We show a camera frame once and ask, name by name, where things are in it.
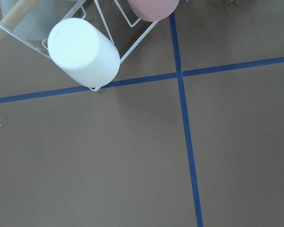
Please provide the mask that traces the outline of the white upturned cup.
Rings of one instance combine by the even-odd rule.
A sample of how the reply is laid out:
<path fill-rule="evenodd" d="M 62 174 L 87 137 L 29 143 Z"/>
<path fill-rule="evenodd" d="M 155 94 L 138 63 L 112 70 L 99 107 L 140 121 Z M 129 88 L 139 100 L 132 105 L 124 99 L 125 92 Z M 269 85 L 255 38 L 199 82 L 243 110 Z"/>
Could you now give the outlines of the white upturned cup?
<path fill-rule="evenodd" d="M 120 67 L 115 45 L 91 23 L 80 18 L 60 21 L 50 31 L 47 49 L 52 61 L 73 80 L 99 89 Z"/>

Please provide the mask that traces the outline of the pink upturned cup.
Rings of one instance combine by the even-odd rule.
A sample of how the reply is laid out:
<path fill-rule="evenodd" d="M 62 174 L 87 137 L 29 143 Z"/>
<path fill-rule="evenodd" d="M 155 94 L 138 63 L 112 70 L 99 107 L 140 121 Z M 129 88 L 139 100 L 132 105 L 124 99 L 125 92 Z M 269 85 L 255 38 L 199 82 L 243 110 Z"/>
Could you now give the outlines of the pink upturned cup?
<path fill-rule="evenodd" d="M 128 0 L 134 14 L 148 22 L 167 18 L 178 6 L 179 0 Z"/>

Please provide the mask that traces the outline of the grey-green upturned cup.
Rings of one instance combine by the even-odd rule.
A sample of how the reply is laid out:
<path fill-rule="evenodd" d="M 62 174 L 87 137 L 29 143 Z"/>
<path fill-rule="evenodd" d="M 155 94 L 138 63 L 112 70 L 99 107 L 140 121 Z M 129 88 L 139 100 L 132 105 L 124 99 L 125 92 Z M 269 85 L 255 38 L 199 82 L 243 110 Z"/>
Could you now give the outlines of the grey-green upturned cup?
<path fill-rule="evenodd" d="M 16 3 L 17 0 L 0 1 L 3 18 Z M 59 16 L 57 1 L 39 0 L 32 10 L 14 29 L 9 29 L 7 26 L 5 27 L 23 40 L 38 41 L 47 38 L 51 29 L 58 22 Z"/>

